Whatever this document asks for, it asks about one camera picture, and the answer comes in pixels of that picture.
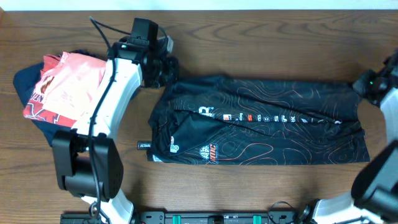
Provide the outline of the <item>black printed cycling jersey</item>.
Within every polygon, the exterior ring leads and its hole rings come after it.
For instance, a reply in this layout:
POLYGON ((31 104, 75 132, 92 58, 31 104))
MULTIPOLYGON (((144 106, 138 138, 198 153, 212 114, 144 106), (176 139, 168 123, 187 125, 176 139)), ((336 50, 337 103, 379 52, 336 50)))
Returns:
POLYGON ((347 83, 187 78, 149 118, 154 162, 322 165, 367 162, 360 96, 347 83))

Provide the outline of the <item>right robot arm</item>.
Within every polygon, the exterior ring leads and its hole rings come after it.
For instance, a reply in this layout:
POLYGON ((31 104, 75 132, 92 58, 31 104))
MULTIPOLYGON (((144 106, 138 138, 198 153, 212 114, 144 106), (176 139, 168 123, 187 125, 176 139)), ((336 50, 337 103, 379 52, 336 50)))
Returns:
POLYGON ((364 72, 353 89, 382 111, 387 147, 358 174, 350 192, 306 205, 296 223, 397 222, 397 54, 380 71, 364 72))

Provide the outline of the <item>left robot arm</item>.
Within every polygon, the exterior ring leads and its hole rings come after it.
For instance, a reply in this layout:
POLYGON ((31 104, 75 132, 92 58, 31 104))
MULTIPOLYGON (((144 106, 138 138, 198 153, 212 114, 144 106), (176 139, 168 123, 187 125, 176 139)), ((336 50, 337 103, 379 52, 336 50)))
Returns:
POLYGON ((176 79, 173 40, 134 38, 113 44, 93 101, 69 131, 52 141, 58 186, 88 203, 88 213, 64 213, 60 223, 139 223, 121 190, 124 167, 116 148, 120 122, 142 84, 159 88, 176 79))

